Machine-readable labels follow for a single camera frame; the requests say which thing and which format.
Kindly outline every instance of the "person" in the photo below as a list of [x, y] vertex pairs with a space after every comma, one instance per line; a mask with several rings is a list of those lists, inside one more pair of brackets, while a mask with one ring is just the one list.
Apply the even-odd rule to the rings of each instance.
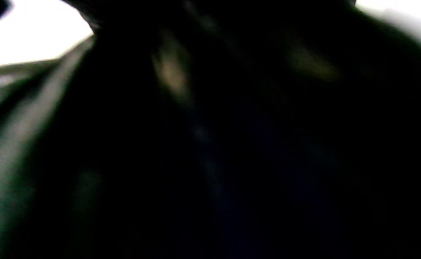
[[347, 0], [68, 3], [94, 37], [0, 68], [0, 258], [421, 258], [416, 41]]

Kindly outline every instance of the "overexposed background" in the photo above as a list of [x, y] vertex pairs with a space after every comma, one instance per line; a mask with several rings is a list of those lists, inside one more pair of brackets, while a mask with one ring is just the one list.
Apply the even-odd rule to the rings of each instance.
[[0, 65], [54, 59], [92, 34], [79, 12], [60, 0], [13, 0], [0, 20]]
[[[0, 20], [0, 65], [57, 58], [92, 34], [60, 0], [13, 0], [13, 5]], [[421, 0], [357, 0], [357, 7], [421, 41]]]

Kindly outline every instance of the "dark clothing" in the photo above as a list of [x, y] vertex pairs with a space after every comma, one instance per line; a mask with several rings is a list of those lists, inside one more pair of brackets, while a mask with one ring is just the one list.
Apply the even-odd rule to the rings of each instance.
[[193, 109], [115, 29], [0, 68], [0, 258], [421, 258], [421, 48], [356, 17], [326, 79], [176, 31]]

